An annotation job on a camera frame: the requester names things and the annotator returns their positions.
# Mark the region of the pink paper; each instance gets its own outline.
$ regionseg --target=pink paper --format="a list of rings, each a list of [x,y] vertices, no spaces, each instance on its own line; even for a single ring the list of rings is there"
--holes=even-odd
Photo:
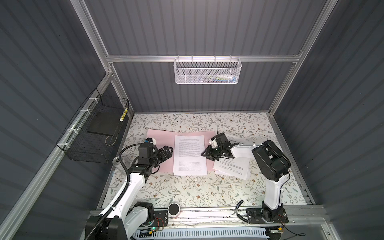
[[[208,132],[169,132],[162,130],[148,129],[147,137],[156,139],[157,148],[162,148],[164,146],[175,148],[175,136],[201,136],[204,135],[204,144],[205,147],[208,147],[209,140],[215,136],[215,131]],[[214,162],[207,159],[207,171],[213,170]],[[160,164],[159,172],[164,172],[168,174],[173,174],[173,156]]]

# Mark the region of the yellow marker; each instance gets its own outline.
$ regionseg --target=yellow marker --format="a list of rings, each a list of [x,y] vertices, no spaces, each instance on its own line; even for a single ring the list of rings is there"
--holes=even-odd
[[[121,118],[120,118],[120,122],[122,122],[124,120],[124,117],[125,117],[125,115],[127,115],[127,112],[128,112],[128,108],[126,108],[124,110],[124,112],[122,113]]]

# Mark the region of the white paper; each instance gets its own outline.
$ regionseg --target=white paper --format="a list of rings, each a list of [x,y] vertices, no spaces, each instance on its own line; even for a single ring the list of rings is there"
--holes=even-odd
[[[248,141],[248,140],[246,140],[243,137],[238,137],[238,136],[235,136],[235,135],[231,135],[231,133],[229,133],[229,132],[223,131],[223,133],[225,134],[227,139],[231,142],[231,144],[236,143],[236,142],[242,143],[242,144],[254,144],[252,141]]]
[[[249,172],[249,158],[220,158],[215,161],[213,169],[246,180]]]
[[[216,170],[216,171],[215,171],[215,174],[217,174],[217,175],[224,175],[224,176],[232,176],[232,175],[230,175],[230,174],[228,174],[228,173],[221,172],[221,171],[219,171],[219,170]],[[249,179],[250,177],[251,177],[251,170],[248,168],[248,173],[247,173],[247,177],[246,177],[246,179]]]
[[[204,150],[204,135],[175,136],[174,175],[207,175],[207,161],[201,156]]]

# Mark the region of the table surface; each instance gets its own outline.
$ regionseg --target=table surface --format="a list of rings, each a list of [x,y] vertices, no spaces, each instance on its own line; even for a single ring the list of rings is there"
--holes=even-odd
[[[256,144],[272,140],[279,147],[276,135],[265,113],[196,113],[196,114],[136,114],[133,117],[124,147],[143,142],[148,129],[174,132],[226,131]],[[130,166],[138,156],[137,147],[123,154],[124,162]],[[305,205],[305,199],[291,170],[291,179],[283,185],[285,205]],[[242,206],[260,206],[265,194],[266,178],[260,173],[255,160],[250,162],[251,176],[247,180],[216,175],[174,176],[158,172],[148,178],[136,196],[136,202],[153,203],[155,208],[167,207],[178,201],[182,207],[229,207],[244,200]],[[115,170],[109,185],[103,208],[116,195],[125,179],[121,166]]]

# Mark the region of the white wire basket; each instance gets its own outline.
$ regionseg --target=white wire basket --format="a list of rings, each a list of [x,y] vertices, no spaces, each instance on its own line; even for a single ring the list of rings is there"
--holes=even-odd
[[[228,61],[175,58],[173,63],[177,84],[236,84],[241,66],[239,58]]]

